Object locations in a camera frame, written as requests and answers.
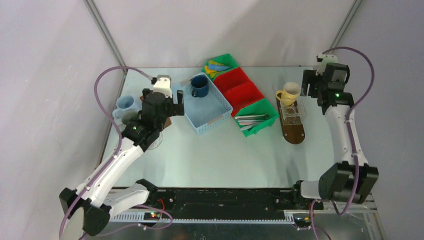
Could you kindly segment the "light blue plastic basket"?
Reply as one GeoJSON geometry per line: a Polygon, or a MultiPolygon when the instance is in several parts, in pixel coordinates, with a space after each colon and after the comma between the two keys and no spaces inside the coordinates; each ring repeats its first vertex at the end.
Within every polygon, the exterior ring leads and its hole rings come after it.
{"type": "Polygon", "coordinates": [[[183,92],[185,116],[198,135],[231,117],[233,107],[204,72],[179,83],[173,83],[171,89],[173,94],[176,94],[177,91],[183,92]],[[205,96],[195,96],[202,90],[193,86],[193,80],[207,81],[207,94],[205,96]]]}

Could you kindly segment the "green bin with toothbrushes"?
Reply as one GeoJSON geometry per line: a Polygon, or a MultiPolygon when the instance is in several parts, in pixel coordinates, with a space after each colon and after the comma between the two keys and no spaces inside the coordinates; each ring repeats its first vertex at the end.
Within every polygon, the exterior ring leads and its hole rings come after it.
{"type": "Polygon", "coordinates": [[[266,127],[271,127],[278,117],[277,110],[264,98],[239,110],[234,120],[243,135],[248,137],[266,127]]]}

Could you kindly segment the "light blue ceramic mug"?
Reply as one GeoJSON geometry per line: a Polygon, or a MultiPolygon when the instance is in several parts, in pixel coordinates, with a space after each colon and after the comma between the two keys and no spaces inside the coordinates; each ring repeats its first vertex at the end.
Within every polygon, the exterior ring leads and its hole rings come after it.
{"type": "Polygon", "coordinates": [[[116,101],[116,109],[112,111],[114,119],[121,119],[128,111],[139,110],[139,104],[131,95],[123,95],[116,101]]]}

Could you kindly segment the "clear glass rectangular container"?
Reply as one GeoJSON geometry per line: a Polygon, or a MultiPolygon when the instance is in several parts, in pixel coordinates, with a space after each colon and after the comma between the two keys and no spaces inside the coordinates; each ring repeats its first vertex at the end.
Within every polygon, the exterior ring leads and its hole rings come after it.
{"type": "Polygon", "coordinates": [[[282,124],[284,126],[302,125],[307,117],[304,98],[300,97],[292,105],[285,105],[280,101],[282,124]]]}

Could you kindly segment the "yellow ceramic mug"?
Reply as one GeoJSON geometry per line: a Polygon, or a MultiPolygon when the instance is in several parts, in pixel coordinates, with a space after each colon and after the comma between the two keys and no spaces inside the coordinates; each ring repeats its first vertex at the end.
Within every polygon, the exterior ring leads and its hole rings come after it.
{"type": "Polygon", "coordinates": [[[301,86],[295,82],[287,82],[283,89],[275,93],[275,97],[282,102],[284,106],[291,106],[299,98],[301,94],[301,86]]]}

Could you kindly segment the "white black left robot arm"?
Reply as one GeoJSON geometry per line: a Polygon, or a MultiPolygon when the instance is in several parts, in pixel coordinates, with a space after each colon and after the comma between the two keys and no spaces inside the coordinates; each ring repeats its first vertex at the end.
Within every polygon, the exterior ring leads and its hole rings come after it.
{"type": "Polygon", "coordinates": [[[59,194],[64,211],[59,230],[61,240],[96,236],[115,215],[136,205],[156,206],[158,194],[139,182],[122,193],[109,193],[125,170],[159,138],[168,118],[185,113],[182,90],[176,92],[177,102],[172,95],[148,88],[143,89],[142,94],[142,109],[118,134],[118,145],[109,159],[77,188],[66,187],[59,194]]]}

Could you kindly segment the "grey ceramic mug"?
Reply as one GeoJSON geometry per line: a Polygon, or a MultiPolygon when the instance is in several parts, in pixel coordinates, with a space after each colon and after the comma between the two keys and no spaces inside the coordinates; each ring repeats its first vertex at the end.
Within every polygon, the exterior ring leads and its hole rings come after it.
{"type": "Polygon", "coordinates": [[[139,112],[137,110],[129,110],[122,115],[120,122],[122,125],[127,126],[128,124],[138,120],[138,118],[139,112]]]}

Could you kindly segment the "dark blue ceramic mug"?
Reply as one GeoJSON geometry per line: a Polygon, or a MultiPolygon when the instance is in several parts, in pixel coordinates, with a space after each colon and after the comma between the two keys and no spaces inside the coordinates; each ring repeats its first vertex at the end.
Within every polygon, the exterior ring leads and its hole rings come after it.
{"type": "Polygon", "coordinates": [[[209,93],[209,80],[205,75],[197,75],[191,79],[191,96],[204,98],[209,93]]]}

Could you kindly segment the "glass jar with brown lid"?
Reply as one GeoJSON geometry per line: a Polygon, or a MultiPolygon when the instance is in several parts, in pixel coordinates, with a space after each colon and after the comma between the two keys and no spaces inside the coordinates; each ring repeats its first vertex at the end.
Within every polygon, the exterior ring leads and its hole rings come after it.
{"type": "Polygon", "coordinates": [[[167,117],[166,119],[163,119],[162,121],[162,126],[163,126],[163,130],[168,128],[170,125],[172,124],[170,117],[167,117]]]}

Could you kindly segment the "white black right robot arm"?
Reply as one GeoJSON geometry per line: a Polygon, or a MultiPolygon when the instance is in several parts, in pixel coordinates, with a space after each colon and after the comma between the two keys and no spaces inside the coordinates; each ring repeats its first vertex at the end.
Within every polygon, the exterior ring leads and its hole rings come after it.
{"type": "Polygon", "coordinates": [[[362,204],[379,178],[377,167],[365,157],[355,124],[355,101],[345,92],[350,68],[328,63],[324,72],[303,71],[301,95],[317,100],[329,126],[334,164],[318,180],[299,180],[292,187],[291,204],[304,209],[313,199],[362,204]]]}

